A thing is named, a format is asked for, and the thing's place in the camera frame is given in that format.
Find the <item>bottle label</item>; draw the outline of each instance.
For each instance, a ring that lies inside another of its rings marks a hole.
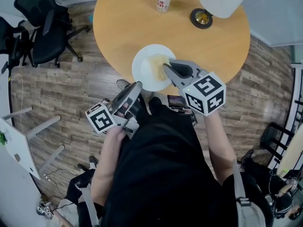
[[[169,7],[170,0],[157,0],[157,7],[160,9],[167,9]]]

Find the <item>white table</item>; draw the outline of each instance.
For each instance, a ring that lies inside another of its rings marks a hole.
[[[34,162],[32,152],[28,146],[28,141],[35,137],[40,131],[51,126],[53,123],[56,123],[61,119],[61,116],[56,116],[39,126],[33,128],[26,134],[23,134],[17,130],[14,126],[9,124],[6,120],[24,114],[31,111],[33,108],[29,107],[23,110],[20,110],[15,113],[11,113],[4,117],[0,117],[0,131],[4,133],[7,143],[5,145],[7,152],[30,174],[40,179],[40,174],[45,170],[45,168],[64,150],[64,146],[61,145],[40,167],[37,169],[37,166]]]

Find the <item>lamp base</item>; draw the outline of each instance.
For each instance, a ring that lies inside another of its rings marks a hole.
[[[212,16],[205,9],[194,9],[190,14],[190,21],[197,28],[206,29],[213,24]]]

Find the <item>office chair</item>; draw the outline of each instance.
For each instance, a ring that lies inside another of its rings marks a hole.
[[[67,35],[67,31],[74,28],[66,7],[58,5],[55,0],[15,0],[14,6],[34,27],[38,27],[33,33],[36,32],[33,47],[35,67],[55,59],[55,65],[59,68],[58,59],[66,47],[79,62],[83,61],[68,40],[82,30],[88,32],[90,28],[83,26]]]
[[[3,74],[6,69],[12,70],[15,66],[19,65],[20,59],[23,56],[23,65],[26,57],[32,63],[32,58],[30,55],[32,44],[29,39],[28,31],[22,27],[18,26],[16,28],[12,27],[4,18],[0,17],[0,54],[8,54],[9,60],[3,66],[1,73]]]

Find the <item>round wooden table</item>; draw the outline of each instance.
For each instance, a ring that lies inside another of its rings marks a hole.
[[[94,34],[105,59],[133,82],[132,62],[149,44],[170,48],[177,59],[214,71],[227,83],[241,69],[250,47],[250,26],[242,6],[231,17],[213,17],[213,25],[196,28],[189,16],[202,8],[199,0],[171,0],[167,13],[156,11],[156,0],[98,0]],[[172,84],[161,93],[178,95]]]

